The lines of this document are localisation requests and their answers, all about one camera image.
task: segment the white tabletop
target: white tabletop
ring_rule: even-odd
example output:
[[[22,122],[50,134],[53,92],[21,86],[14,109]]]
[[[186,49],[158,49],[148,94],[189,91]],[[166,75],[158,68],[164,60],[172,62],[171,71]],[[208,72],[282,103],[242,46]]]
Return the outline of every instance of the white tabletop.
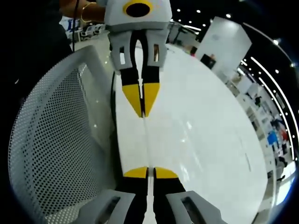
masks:
[[[138,118],[116,79],[116,118],[123,172],[142,166],[174,171],[186,190],[218,207],[229,224],[250,224],[267,174],[245,111],[196,58],[168,46],[160,91],[150,115]],[[142,50],[135,52],[142,64]]]

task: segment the black circular hole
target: black circular hole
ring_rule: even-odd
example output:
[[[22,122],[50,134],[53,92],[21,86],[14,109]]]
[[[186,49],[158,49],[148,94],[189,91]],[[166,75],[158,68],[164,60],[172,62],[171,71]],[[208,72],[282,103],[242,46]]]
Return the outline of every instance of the black circular hole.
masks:
[[[150,12],[150,7],[143,3],[135,3],[126,9],[126,13],[131,17],[143,17]]]

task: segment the curved light strip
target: curved light strip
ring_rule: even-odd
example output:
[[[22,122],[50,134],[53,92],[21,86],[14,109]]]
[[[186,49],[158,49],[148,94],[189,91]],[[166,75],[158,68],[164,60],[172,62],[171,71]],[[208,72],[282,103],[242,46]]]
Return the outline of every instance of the curved light strip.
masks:
[[[261,64],[259,64],[259,65],[260,65],[261,69],[263,69],[264,72],[266,72],[266,74],[267,74],[268,71],[267,71]],[[281,116],[282,116],[283,119],[284,119],[286,129],[289,130],[287,133],[288,133],[288,135],[289,135],[289,140],[290,140],[291,149],[292,149],[292,159],[294,160],[294,159],[295,159],[295,157],[294,157],[294,146],[293,146],[293,141],[292,141],[292,137],[291,137],[291,133],[290,133],[290,128],[289,128],[288,122],[286,121],[286,118],[285,118],[285,114],[284,114],[284,112],[283,112],[283,110],[282,110],[280,104],[278,103],[276,97],[274,96],[274,94],[272,93],[272,91],[270,90],[270,88],[267,86],[267,84],[266,84],[260,77],[259,77],[258,79],[262,82],[262,84],[265,86],[265,88],[267,89],[267,91],[269,92],[269,94],[271,95],[271,97],[274,99],[274,101],[275,101],[275,103],[276,103],[276,105],[277,105],[277,107],[278,107],[278,109],[279,109],[279,112],[281,113]]]
[[[246,75],[240,68],[237,68],[237,70],[238,70],[238,72],[240,72],[240,74],[242,74],[242,75]]]
[[[273,39],[271,39],[270,37],[268,37],[266,34],[264,34],[262,31],[258,30],[257,28],[247,24],[247,23],[243,23],[245,26],[255,30],[256,32],[258,32],[259,34],[263,35],[264,37],[266,37],[268,40],[270,40],[272,43],[273,43]],[[292,60],[290,59],[290,57],[288,56],[288,54],[279,46],[279,45],[276,45],[276,47],[278,47],[284,54],[285,56],[290,60],[290,62],[292,62]]]
[[[298,125],[297,125],[297,121],[294,115],[294,112],[291,108],[291,105],[288,101],[288,99],[286,98],[284,92],[282,91],[282,89],[280,88],[280,86],[278,85],[278,83],[275,81],[275,79],[272,77],[272,75],[253,57],[251,57],[251,60],[254,61],[267,75],[268,77],[272,80],[272,82],[275,84],[275,86],[277,87],[277,89],[279,90],[280,94],[282,95],[282,97],[284,98],[286,105],[288,106],[291,116],[293,118],[294,121],[294,125],[295,125],[295,129],[296,129],[296,134],[297,134],[297,140],[298,140],[298,146],[299,146],[299,130],[298,130]]]
[[[241,60],[241,62],[247,66],[247,64],[243,60]]]
[[[184,25],[184,27],[186,27],[186,28],[190,28],[190,29],[195,29],[195,30],[198,30],[198,31],[201,31],[200,28],[193,27],[193,26]]]
[[[191,27],[191,26],[188,26],[188,25],[182,25],[182,24],[180,24],[179,22],[176,22],[176,21],[172,21],[172,22],[170,22],[170,23],[171,23],[171,24],[174,24],[174,25],[178,25],[178,26],[180,26],[180,27],[184,27],[185,29],[187,29],[187,30],[190,31],[191,33],[194,33],[194,34],[198,35],[197,32],[195,32],[193,29],[189,28],[189,27]]]

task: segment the rectangular slot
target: rectangular slot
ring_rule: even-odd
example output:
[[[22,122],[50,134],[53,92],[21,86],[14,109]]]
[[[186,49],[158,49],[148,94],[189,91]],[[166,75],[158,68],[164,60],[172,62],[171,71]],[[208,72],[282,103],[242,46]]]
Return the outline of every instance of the rectangular slot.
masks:
[[[124,47],[120,48],[120,60],[121,60],[121,64],[125,64],[126,63],[125,48]]]
[[[159,45],[154,44],[154,61],[158,62],[159,61]]]
[[[186,197],[182,200],[183,205],[185,206],[191,221],[194,224],[206,224],[203,216],[201,215],[200,211],[198,211],[197,207],[195,206],[195,204],[193,203],[193,201],[191,200],[191,198]]]
[[[97,219],[97,224],[105,224],[109,220],[114,208],[116,207],[117,203],[119,202],[121,198],[120,197],[113,197],[107,206],[106,210],[100,215],[100,217]]]

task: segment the white robot body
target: white robot body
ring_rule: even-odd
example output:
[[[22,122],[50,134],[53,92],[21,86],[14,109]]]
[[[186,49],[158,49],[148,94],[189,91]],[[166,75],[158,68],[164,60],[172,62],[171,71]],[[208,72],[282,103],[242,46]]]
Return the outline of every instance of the white robot body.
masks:
[[[105,24],[113,32],[167,28],[172,17],[169,0],[109,0]]]

